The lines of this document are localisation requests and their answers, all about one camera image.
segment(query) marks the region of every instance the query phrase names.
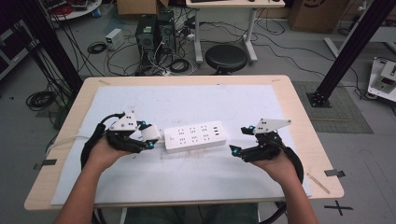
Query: gray mat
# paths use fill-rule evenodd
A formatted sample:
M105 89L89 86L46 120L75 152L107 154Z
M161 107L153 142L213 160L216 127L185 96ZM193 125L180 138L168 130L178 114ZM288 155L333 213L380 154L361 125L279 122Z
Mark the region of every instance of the gray mat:
M335 88L330 97L332 108L315 108L309 104L307 92L314 92L319 82L293 82L306 114L317 133L373 133L345 88Z

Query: black stool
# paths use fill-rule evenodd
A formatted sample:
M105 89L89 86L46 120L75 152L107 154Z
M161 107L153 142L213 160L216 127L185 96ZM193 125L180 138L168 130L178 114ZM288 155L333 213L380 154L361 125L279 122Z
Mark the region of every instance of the black stool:
M216 69L216 75L228 75L241 70L247 65L248 56L233 45L216 45L205 55L206 63Z

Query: black metal pole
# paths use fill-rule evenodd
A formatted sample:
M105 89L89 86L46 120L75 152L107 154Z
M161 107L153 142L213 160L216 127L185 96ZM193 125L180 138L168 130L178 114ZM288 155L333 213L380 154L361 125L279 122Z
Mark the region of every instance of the black metal pole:
M15 9L21 13L21 18L28 26L29 31L44 47L71 90L71 97L75 99L81 89L82 80L65 52L58 36L55 34L55 31L50 27L43 8L37 2L38 0L14 1L16 6Z
M361 51L395 6L396 0L373 1L326 77L314 93L307 94L313 107L321 107L328 103L329 97L349 67L355 62Z

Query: person's lap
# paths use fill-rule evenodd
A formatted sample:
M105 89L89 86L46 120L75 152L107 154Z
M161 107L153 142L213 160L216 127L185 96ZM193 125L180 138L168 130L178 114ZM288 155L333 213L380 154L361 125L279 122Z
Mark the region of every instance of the person's lap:
M125 223L183 224L185 215L183 206L128 208ZM203 224L257 224L258 205L256 203L209 205L203 219Z

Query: white paper sheet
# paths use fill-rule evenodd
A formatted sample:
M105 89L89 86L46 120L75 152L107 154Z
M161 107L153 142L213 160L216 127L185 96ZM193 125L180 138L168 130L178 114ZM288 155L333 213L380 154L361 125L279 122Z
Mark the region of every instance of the white paper sheet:
M166 203L283 197L267 173L231 155L228 145L256 146L241 127L260 118L287 119L274 90L263 85L133 86L99 88L79 134L91 136L104 117L133 109L137 120L165 128L220 120L227 133L221 147L166 153L164 144L119 159L101 176L96 203ZM108 126L114 119L108 120ZM279 130L294 149L288 127ZM62 170L51 204L64 204L80 173L79 156L86 139L77 139ZM304 182L308 196L311 190Z

